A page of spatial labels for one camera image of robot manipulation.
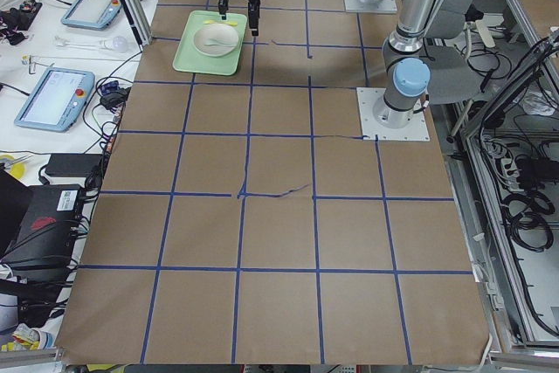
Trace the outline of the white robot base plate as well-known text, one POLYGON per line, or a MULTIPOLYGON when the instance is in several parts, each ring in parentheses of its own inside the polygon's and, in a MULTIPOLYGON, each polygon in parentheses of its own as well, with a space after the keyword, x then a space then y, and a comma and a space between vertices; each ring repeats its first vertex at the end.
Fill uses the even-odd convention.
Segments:
POLYGON ((380 87, 356 89, 362 137, 371 141, 428 142, 421 100, 416 100, 412 110, 396 111, 385 103, 384 92, 380 87))

